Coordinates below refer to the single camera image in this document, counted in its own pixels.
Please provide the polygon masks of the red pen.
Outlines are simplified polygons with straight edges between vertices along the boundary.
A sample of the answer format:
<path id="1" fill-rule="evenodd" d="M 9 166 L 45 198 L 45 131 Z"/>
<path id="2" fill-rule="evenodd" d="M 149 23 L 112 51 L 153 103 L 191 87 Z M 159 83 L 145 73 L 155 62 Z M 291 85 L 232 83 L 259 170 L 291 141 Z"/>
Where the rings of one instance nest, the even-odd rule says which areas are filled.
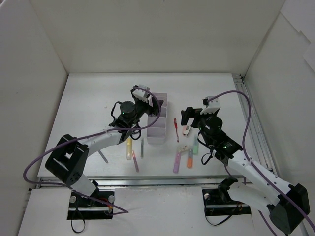
<path id="1" fill-rule="evenodd" d="M 178 134 L 178 124 L 177 124 L 177 119 L 174 118 L 174 127 L 175 127 L 175 131 L 176 131 L 176 139 L 177 139 L 177 142 L 179 143 L 179 134 Z"/>

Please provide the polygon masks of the dark green pen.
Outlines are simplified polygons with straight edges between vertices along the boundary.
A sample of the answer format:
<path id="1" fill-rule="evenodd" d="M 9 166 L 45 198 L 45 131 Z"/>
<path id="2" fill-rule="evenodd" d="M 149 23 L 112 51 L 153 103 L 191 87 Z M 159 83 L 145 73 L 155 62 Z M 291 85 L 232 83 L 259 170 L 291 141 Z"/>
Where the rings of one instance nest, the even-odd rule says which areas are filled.
<path id="1" fill-rule="evenodd" d="M 141 145 L 140 145 L 140 158 L 144 158 L 144 138 L 141 138 Z"/>

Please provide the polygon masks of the pink pen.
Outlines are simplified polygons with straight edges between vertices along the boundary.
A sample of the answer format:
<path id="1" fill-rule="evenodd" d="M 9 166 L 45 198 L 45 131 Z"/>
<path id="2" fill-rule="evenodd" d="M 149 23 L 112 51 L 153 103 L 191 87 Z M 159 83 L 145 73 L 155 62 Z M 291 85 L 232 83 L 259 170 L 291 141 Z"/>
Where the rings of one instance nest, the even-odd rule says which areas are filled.
<path id="1" fill-rule="evenodd" d="M 134 161 L 135 170 L 136 170 L 137 173 L 139 173 L 139 167 L 138 167 L 138 163 L 137 163 L 137 159 L 136 159 L 136 155 L 135 155 L 134 150 L 132 150 L 132 158 L 133 158 L 133 161 Z"/>

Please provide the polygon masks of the grey purple pen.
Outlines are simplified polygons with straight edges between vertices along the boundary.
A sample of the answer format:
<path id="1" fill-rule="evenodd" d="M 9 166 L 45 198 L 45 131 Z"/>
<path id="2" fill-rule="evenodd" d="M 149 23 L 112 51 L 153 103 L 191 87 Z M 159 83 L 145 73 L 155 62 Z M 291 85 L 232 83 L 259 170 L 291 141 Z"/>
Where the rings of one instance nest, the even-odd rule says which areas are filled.
<path id="1" fill-rule="evenodd" d="M 99 151 L 98 153 L 101 156 L 101 158 L 105 161 L 105 163 L 108 164 L 109 162 L 108 162 L 107 158 L 105 157 L 105 155 L 102 153 L 102 151 Z"/>

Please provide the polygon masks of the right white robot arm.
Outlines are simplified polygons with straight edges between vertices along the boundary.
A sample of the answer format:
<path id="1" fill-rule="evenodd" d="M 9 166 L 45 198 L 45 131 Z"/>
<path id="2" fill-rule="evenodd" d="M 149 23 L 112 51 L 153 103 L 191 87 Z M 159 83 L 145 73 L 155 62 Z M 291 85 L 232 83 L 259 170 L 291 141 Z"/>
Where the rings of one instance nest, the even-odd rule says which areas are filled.
<path id="1" fill-rule="evenodd" d="M 181 125 L 192 119 L 192 128 L 199 130 L 200 142 L 216 158 L 258 187 L 252 189 L 229 177 L 218 187 L 218 197 L 228 203 L 241 201 L 269 214 L 271 222 L 284 234 L 291 234 L 303 220 L 308 219 L 310 203 L 307 189 L 279 178 L 248 156 L 245 146 L 232 140 L 223 130 L 219 110 L 187 107 L 181 111 Z"/>

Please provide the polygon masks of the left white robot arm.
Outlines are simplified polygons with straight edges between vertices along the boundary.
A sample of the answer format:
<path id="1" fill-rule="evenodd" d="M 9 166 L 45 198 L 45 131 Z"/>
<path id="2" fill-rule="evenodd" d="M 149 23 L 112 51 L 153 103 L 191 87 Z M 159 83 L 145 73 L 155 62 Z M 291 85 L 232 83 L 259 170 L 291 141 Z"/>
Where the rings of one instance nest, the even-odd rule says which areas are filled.
<path id="1" fill-rule="evenodd" d="M 151 102 L 147 103 L 134 98 L 133 102 L 125 101 L 118 104 L 120 115 L 113 117 L 107 131 L 83 142 L 75 141 L 69 134 L 63 135 L 58 142 L 58 145 L 63 146 L 52 151 L 45 163 L 45 168 L 66 187 L 81 193 L 81 201 L 89 207 L 97 203 L 99 188 L 97 183 L 91 182 L 83 174 L 88 157 L 128 139 L 134 133 L 132 129 L 140 127 L 139 121 L 144 114 L 157 116 L 161 113 L 163 100 L 152 97 Z"/>

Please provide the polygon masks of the white compartment organizer box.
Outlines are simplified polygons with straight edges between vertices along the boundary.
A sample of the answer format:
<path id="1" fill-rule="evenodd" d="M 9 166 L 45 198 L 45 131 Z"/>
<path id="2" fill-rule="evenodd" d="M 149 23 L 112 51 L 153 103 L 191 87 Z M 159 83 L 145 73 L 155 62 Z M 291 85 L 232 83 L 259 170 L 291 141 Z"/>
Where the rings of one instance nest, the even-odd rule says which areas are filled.
<path id="1" fill-rule="evenodd" d="M 162 100 L 161 113 L 159 119 L 150 127 L 147 128 L 147 142 L 150 145 L 161 145 L 166 139 L 166 124 L 167 124 L 167 93 L 153 93 L 158 99 Z"/>

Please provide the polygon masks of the green highlighter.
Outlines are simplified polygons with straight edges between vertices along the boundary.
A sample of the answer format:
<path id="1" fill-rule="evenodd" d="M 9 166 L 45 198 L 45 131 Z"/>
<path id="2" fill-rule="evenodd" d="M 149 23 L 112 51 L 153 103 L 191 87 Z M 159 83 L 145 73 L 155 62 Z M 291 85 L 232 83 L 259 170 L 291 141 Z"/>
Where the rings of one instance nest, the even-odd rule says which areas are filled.
<path id="1" fill-rule="evenodd" d="M 198 155 L 198 149 L 199 149 L 199 141 L 198 141 L 198 135 L 195 134 L 194 140 L 193 140 L 193 155 Z"/>

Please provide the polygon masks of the small white eraser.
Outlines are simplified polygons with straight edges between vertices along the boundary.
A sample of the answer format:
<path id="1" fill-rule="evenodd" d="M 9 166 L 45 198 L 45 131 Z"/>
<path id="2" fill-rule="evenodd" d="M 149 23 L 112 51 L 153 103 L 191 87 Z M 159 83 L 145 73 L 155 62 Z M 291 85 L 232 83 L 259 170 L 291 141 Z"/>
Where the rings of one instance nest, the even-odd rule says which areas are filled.
<path id="1" fill-rule="evenodd" d="M 189 150 L 190 150 L 190 146 L 186 146 L 186 145 L 180 146 L 177 148 L 178 153 L 184 153 L 184 152 L 187 152 Z"/>

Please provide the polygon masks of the yellow highlighter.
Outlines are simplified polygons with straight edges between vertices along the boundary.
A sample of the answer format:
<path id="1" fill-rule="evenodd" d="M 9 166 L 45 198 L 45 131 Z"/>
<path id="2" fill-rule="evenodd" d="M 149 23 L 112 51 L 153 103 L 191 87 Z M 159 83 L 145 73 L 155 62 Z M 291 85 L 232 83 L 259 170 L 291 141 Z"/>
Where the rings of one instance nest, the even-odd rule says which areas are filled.
<path id="1" fill-rule="evenodd" d="M 132 159 L 132 139 L 127 138 L 126 140 L 126 159 L 131 160 Z"/>

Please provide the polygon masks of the purple highlighter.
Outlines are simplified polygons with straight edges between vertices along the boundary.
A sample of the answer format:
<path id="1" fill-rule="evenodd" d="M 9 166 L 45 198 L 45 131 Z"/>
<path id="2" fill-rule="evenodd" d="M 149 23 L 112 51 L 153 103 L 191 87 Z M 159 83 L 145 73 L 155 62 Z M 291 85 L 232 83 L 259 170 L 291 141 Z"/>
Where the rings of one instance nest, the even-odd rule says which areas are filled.
<path id="1" fill-rule="evenodd" d="M 176 153 L 174 167 L 173 167 L 173 173 L 175 173 L 175 174 L 177 174 L 179 172 L 180 161 L 181 161 L 181 153 L 178 151 Z"/>

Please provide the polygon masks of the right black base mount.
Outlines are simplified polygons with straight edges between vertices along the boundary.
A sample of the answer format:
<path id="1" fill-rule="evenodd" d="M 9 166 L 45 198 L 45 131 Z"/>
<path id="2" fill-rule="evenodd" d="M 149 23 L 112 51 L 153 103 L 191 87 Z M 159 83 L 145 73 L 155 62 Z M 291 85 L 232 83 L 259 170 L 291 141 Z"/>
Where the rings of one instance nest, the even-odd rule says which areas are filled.
<path id="1" fill-rule="evenodd" d="M 251 208 L 244 203 L 231 200 L 224 202 L 218 189 L 202 189 L 205 216 L 251 215 Z"/>

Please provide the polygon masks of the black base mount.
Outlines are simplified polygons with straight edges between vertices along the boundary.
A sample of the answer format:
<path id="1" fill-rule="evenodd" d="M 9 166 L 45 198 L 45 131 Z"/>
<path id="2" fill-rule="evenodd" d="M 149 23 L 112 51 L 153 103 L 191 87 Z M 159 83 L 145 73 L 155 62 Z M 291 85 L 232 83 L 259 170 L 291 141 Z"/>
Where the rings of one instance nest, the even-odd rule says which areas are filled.
<path id="1" fill-rule="evenodd" d="M 218 189 L 202 189 L 205 216 L 251 215 L 251 208 L 244 203 L 231 200 L 224 202 Z"/>
<path id="2" fill-rule="evenodd" d="M 114 210 L 108 205 L 71 192 L 67 220 L 107 220 L 113 218 Z"/>

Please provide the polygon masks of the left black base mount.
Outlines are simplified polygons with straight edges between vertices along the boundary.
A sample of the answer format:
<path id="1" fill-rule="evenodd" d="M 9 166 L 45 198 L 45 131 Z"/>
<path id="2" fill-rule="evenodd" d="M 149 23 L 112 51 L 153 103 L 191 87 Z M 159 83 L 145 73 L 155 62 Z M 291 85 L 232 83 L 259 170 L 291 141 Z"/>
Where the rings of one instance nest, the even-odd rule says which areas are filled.
<path id="1" fill-rule="evenodd" d="M 71 192 L 67 220 L 107 220 L 113 218 L 114 210 L 108 205 Z"/>

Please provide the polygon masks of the front aluminium rail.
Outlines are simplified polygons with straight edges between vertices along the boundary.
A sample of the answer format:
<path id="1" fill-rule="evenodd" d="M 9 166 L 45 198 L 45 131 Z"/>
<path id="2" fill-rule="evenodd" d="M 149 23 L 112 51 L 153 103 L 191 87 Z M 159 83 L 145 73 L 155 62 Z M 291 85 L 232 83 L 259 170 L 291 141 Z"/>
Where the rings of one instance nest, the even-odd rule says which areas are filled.
<path id="1" fill-rule="evenodd" d="M 228 175 L 213 177 L 167 177 L 167 178 L 128 178 L 128 179 L 104 179 L 96 178 L 99 187 L 126 187 L 126 186 L 171 186 L 171 185 L 214 185 L 219 184 Z"/>

